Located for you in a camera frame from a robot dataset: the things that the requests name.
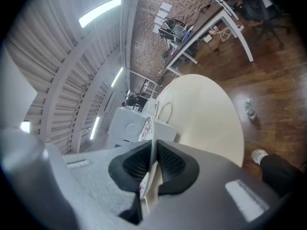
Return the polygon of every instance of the white ceiling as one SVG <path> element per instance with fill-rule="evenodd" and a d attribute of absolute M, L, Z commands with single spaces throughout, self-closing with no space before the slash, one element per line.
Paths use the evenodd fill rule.
<path fill-rule="evenodd" d="M 129 68 L 126 50 L 137 1 L 122 0 L 84 28 L 78 21 L 108 1 L 31 0 L 6 41 L 11 57 L 37 91 L 25 118 L 31 132 L 63 154 L 79 152 L 98 115 L 104 132 L 112 115 L 106 105 L 115 105 L 128 88 L 125 74 L 115 88 L 110 84 L 121 67 Z"/>

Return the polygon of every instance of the office chair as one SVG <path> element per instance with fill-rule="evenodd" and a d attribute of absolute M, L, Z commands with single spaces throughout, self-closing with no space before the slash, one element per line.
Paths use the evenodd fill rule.
<path fill-rule="evenodd" d="M 253 20 L 256 22 L 263 21 L 262 24 L 252 26 L 252 30 L 254 32 L 257 29 L 261 29 L 261 33 L 257 35 L 255 39 L 255 45 L 258 45 L 258 41 L 261 37 L 268 32 L 271 32 L 279 42 L 279 48 L 283 49 L 283 43 L 279 39 L 278 35 L 276 34 L 274 28 L 283 28 L 287 30 L 287 34 L 290 34 L 290 27 L 284 25 L 276 25 L 272 22 L 273 19 L 281 18 L 282 12 L 278 9 L 277 5 L 272 2 L 272 5 L 268 8 L 265 7 L 262 0 L 242 0 L 243 6 L 238 10 L 241 16 L 245 20 Z"/>

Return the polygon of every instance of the wooden floor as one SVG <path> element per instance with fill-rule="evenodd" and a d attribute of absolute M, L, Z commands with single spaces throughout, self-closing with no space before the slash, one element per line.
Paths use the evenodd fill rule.
<path fill-rule="evenodd" d="M 258 165 L 250 155 L 261 148 L 269 154 L 276 153 L 299 167 L 307 160 L 307 57 L 306 49 L 291 19 L 283 19 L 279 24 L 291 26 L 291 34 L 278 29 L 277 34 L 284 43 L 280 50 L 277 40 L 265 35 L 258 46 L 253 44 L 255 33 L 250 26 L 255 25 L 240 20 L 245 37 L 254 57 L 248 61 L 238 39 L 231 36 L 217 47 L 219 35 L 214 37 L 208 48 L 204 42 L 198 46 L 198 65 L 189 63 L 179 66 L 184 74 L 201 74 L 217 82 L 231 98 L 242 122 L 245 137 L 244 169 L 261 178 Z M 174 76 L 166 76 L 165 87 Z M 245 99 L 253 96 L 257 119 L 247 118 Z"/>

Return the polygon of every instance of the white round table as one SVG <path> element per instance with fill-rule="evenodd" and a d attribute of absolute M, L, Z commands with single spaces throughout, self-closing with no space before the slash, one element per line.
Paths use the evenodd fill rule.
<path fill-rule="evenodd" d="M 235 107 L 225 91 L 211 79 L 189 74 L 174 79 L 157 98 L 158 113 L 172 104 L 169 125 L 177 129 L 176 142 L 212 152 L 242 166 L 244 136 Z M 166 105 L 160 120 L 166 121 Z"/>

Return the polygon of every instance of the white sneaker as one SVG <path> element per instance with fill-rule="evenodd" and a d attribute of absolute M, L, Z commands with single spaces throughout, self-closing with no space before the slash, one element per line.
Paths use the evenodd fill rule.
<path fill-rule="evenodd" d="M 262 149 L 256 149 L 251 153 L 251 159 L 260 165 L 260 161 L 264 156 L 267 156 L 267 152 Z"/>

